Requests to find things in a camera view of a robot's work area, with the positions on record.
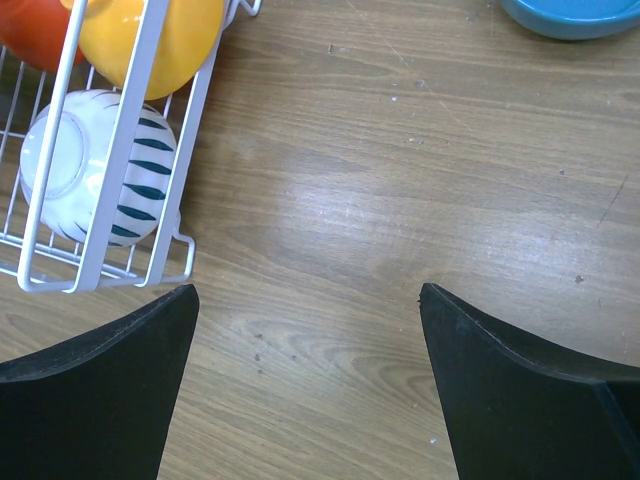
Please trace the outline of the blue bowl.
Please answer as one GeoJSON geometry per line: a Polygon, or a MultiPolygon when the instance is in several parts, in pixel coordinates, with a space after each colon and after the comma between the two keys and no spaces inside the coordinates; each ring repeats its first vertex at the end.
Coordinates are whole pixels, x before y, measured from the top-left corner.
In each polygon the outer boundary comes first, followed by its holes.
{"type": "Polygon", "coordinates": [[[519,25],[557,40],[591,40],[639,26],[638,1],[517,1],[500,5],[519,25]]]}

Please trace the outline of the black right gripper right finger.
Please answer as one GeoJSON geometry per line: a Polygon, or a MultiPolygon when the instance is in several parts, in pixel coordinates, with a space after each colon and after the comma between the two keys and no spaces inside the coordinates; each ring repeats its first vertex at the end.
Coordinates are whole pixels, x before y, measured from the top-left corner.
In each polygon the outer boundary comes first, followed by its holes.
{"type": "Polygon", "coordinates": [[[460,478],[638,478],[637,367],[553,343],[435,283],[419,307],[460,478]]]}

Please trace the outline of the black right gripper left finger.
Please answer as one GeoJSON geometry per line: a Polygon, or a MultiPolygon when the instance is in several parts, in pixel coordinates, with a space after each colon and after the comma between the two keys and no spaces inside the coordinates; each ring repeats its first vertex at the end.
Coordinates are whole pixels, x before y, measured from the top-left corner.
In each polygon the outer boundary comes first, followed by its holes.
{"type": "Polygon", "coordinates": [[[182,285],[3,362],[2,478],[157,478],[198,313],[182,285]]]}

